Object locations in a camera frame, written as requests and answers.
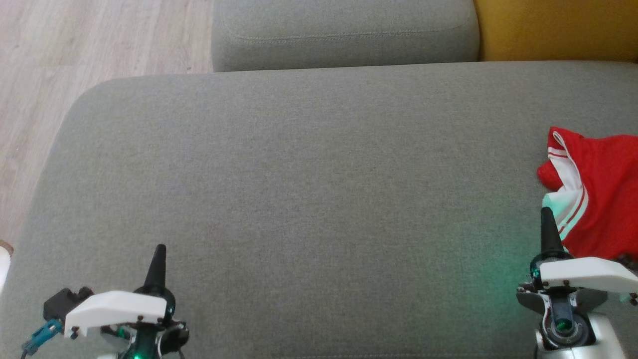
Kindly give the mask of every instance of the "sofa seat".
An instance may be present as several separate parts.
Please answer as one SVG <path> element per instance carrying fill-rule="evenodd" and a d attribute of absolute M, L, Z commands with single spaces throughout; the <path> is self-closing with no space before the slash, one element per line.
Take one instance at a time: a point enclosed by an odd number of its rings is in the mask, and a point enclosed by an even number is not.
<path fill-rule="evenodd" d="M 64 287 L 132 291 L 155 246 L 187 358 L 531 358 L 550 126 L 638 135 L 638 65 L 166 75 L 82 95 L 0 299 L 8 357 Z M 632 310 L 608 313 L 631 357 Z M 98 335 L 40 357 L 107 353 Z"/>

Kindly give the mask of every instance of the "wooden floor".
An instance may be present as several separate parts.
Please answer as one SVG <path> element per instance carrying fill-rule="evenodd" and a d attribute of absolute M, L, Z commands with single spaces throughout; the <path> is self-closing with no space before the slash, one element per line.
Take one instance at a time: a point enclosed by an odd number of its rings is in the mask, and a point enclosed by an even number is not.
<path fill-rule="evenodd" d="M 0 0 L 0 239 L 15 246 L 60 123 L 85 90 L 212 71 L 212 1 Z"/>

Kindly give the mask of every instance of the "red cloth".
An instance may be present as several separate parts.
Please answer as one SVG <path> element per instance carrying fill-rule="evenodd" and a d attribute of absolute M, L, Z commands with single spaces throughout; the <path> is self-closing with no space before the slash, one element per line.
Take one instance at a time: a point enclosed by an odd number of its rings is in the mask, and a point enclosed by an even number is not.
<path fill-rule="evenodd" d="M 638 136 L 590 139 L 552 127 L 547 147 L 538 177 L 554 192 L 543 205 L 554 211 L 567 250 L 638 258 Z"/>

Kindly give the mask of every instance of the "green led light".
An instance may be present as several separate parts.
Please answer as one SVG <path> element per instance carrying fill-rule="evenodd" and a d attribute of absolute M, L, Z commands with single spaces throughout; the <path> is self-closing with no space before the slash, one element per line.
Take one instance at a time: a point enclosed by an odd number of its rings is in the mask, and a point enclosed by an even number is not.
<path fill-rule="evenodd" d="M 556 329 L 559 332 L 567 332 L 572 329 L 572 322 L 567 319 L 559 319 L 556 322 Z"/>

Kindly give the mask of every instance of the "sofa cushion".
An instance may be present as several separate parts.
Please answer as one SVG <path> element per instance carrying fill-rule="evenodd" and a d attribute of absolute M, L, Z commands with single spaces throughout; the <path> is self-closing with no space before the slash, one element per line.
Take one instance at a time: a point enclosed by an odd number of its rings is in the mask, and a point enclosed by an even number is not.
<path fill-rule="evenodd" d="M 6 353 L 49 296 L 134 290 L 166 243 L 187 358 L 530 358 L 540 316 L 515 293 L 540 246 L 547 131 L 638 134 L 636 83 L 638 65 L 547 62 L 101 84 L 64 121 L 17 243 Z"/>
<path fill-rule="evenodd" d="M 472 0 L 217 0 L 217 72 L 476 61 Z"/>

